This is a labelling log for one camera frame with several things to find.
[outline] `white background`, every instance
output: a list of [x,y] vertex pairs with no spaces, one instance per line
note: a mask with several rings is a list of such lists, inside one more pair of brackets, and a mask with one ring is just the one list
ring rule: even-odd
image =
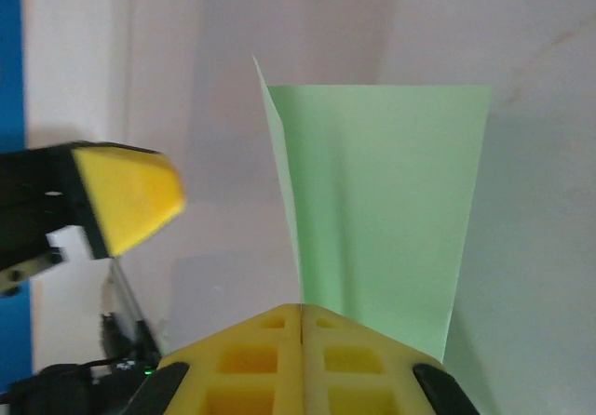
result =
[[[482,413],[596,411],[596,0],[27,4],[31,143],[183,168],[188,212],[125,258],[173,346],[297,297],[247,57],[274,84],[494,85],[446,364]],[[76,248],[35,286],[39,367],[100,353],[105,266]]]

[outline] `blue wall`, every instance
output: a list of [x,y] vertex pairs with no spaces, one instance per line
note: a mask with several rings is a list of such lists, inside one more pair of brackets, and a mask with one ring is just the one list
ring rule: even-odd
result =
[[[20,0],[0,0],[0,152],[25,146]],[[0,299],[0,392],[32,372],[29,285]]]

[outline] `green paper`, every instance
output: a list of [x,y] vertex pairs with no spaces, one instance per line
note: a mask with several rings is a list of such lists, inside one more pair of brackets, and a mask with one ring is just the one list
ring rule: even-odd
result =
[[442,359],[491,89],[262,86],[304,302]]

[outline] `yellow foam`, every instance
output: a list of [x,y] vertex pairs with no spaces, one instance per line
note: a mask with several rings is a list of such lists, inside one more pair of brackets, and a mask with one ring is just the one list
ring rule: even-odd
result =
[[178,172],[163,154],[91,146],[73,149],[73,156],[111,256],[140,243],[184,208]]
[[167,415],[434,415],[413,375],[442,365],[345,317],[283,305],[166,357],[190,365]]

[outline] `green sheet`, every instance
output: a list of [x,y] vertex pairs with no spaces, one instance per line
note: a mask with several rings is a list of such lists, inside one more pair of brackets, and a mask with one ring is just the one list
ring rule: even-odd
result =
[[441,360],[491,89],[262,88],[304,302]]

